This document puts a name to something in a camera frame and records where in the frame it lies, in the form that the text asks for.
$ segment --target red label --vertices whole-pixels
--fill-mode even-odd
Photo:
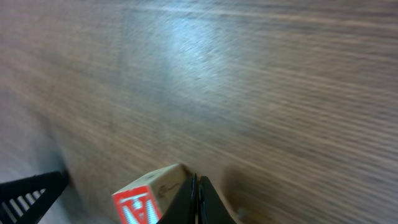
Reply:
[[[123,224],[156,224],[161,218],[148,186],[117,193],[113,202]]]

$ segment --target wood grain surface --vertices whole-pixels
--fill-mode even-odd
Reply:
[[[181,162],[245,223],[398,223],[398,1],[2,0],[0,32],[1,181],[54,151],[117,222]]]

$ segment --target wooden table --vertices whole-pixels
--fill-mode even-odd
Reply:
[[[113,192],[181,162],[246,223],[395,223],[397,7],[3,0],[0,180],[59,153],[116,222]]]

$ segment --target wooden block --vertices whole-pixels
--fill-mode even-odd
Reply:
[[[187,178],[181,164],[152,171],[113,194],[123,224],[156,224]]]

